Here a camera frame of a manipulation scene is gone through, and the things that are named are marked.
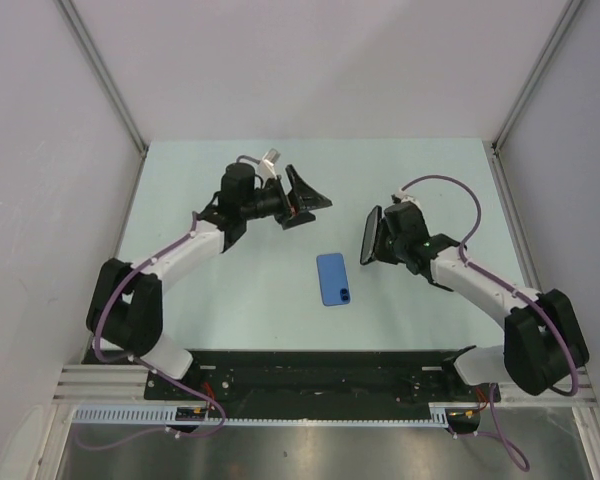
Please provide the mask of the black cased phone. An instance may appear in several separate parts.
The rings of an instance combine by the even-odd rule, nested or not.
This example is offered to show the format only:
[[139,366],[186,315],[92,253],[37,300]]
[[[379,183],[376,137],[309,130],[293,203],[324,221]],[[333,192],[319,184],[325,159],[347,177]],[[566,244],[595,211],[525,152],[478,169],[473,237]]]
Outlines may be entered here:
[[382,207],[374,206],[366,217],[359,263],[364,266],[375,260],[375,248],[382,220]]

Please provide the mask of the blue phone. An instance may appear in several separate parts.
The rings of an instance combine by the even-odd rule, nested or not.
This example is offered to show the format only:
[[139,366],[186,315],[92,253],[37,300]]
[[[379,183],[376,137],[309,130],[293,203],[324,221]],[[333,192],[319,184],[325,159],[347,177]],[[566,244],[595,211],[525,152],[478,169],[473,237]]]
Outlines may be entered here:
[[316,266],[323,305],[335,307],[349,304],[351,291],[343,255],[341,253],[318,255]]

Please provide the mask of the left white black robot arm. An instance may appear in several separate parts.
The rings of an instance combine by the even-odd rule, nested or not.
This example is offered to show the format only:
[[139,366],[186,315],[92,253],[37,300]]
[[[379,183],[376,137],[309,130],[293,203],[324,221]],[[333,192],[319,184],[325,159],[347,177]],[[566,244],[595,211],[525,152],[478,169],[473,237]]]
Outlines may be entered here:
[[285,172],[288,188],[270,161],[258,167],[228,165],[219,190],[201,212],[193,213],[180,238],[143,261],[111,258],[102,265],[86,318],[99,361],[111,360],[101,346],[107,341],[121,349],[122,357],[167,376],[165,385],[177,398],[187,400],[199,392],[201,376],[191,369],[192,354],[164,331],[164,294],[204,261],[228,251],[246,233],[249,221],[271,217],[290,229],[331,207],[331,200],[293,166]]

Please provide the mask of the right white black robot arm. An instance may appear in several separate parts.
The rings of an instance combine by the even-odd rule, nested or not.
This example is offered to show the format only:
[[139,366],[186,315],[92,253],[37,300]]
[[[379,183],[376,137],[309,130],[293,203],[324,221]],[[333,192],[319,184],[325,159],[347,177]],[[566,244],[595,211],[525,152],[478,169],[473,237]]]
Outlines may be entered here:
[[430,234],[413,201],[372,208],[360,262],[403,265],[430,285],[462,296],[502,329],[501,344],[469,346],[447,359],[441,388],[453,401],[466,400],[478,385],[505,381],[538,396],[564,378],[576,380],[590,360],[566,294],[517,287],[487,271],[458,241]]

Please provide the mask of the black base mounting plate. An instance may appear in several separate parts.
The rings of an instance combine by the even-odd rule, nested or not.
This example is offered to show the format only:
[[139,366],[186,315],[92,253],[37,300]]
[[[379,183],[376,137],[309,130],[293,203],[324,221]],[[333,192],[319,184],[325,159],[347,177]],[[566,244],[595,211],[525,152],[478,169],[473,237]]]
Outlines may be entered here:
[[192,390],[223,407],[213,419],[335,422],[428,420],[432,403],[471,409],[498,389],[466,385],[446,361],[452,350],[220,351],[198,350],[183,387],[151,373],[148,401],[187,402]]

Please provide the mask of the aluminium front rail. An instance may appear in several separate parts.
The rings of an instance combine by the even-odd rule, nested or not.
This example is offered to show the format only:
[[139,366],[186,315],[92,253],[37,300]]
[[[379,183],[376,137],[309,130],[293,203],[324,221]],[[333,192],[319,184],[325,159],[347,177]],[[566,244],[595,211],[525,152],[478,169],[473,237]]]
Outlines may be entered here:
[[[144,402],[146,388],[153,389],[149,372],[131,365],[67,365],[62,369],[53,393],[56,403],[132,404]],[[499,386],[501,405],[507,407],[597,407],[589,377],[579,374],[583,385],[573,397],[563,397],[546,391],[539,396],[523,392],[515,384]]]

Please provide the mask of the right aluminium frame post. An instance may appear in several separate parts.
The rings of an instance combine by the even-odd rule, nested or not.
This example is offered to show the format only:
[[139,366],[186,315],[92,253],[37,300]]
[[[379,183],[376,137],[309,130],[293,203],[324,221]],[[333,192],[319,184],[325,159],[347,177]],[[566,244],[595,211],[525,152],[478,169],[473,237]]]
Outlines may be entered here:
[[565,3],[513,104],[490,142],[490,149],[495,154],[499,154],[505,146],[514,127],[524,114],[536,89],[548,73],[549,67],[557,57],[559,50],[587,4],[588,1],[585,0],[569,0]]

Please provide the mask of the aluminium frame post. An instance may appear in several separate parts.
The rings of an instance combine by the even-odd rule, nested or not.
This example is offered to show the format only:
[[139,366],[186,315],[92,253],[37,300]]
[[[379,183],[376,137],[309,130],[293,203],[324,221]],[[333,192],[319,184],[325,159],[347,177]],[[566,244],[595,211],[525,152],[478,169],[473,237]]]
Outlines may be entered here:
[[149,145],[135,122],[123,95],[108,68],[86,22],[82,18],[74,1],[54,0],[61,18],[74,38],[89,69],[100,86],[104,97],[110,104],[114,114],[121,122],[126,135],[133,144],[141,159],[145,159]]
[[495,154],[499,154],[505,146],[514,127],[524,114],[536,89],[548,73],[549,67],[557,57],[559,50],[587,4],[588,1],[585,0],[569,0],[565,3],[513,104],[490,142],[490,149]]

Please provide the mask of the left aluminium frame post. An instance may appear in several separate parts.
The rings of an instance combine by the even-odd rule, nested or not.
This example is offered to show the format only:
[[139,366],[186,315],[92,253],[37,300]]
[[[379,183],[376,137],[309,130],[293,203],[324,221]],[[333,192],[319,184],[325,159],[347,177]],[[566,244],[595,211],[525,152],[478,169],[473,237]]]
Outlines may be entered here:
[[114,114],[121,122],[126,135],[133,144],[141,159],[145,159],[149,145],[135,122],[123,95],[108,68],[86,22],[82,18],[74,1],[54,0],[61,18],[74,38],[89,69],[100,86],[104,97],[110,104]]

